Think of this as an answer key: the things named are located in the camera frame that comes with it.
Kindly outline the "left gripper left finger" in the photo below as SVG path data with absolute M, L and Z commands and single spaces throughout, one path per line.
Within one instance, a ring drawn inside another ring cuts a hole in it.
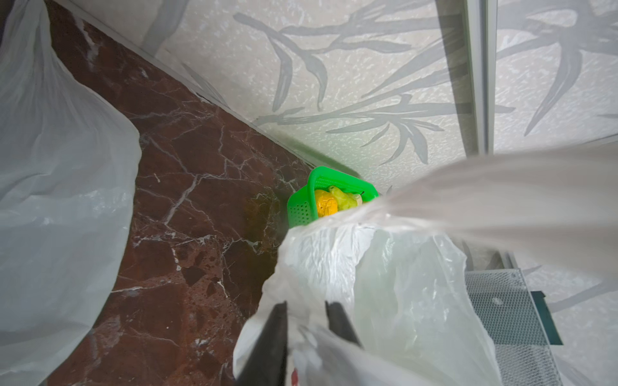
M 284 386 L 287 372 L 287 304 L 276 304 L 257 338 L 236 385 Z

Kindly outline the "white cartoon plastic bag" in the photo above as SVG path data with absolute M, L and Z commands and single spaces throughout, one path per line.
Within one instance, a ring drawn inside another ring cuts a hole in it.
M 499 385 L 455 239 L 615 278 L 616 143 L 465 159 L 290 229 L 234 349 L 235 382 L 286 302 L 285 385 Z M 329 330 L 325 302 L 362 347 Z

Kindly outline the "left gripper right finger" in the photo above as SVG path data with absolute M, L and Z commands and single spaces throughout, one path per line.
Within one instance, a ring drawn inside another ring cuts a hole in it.
M 339 302 L 325 302 L 325 310 L 329 330 L 339 338 L 362 347 L 343 305 Z

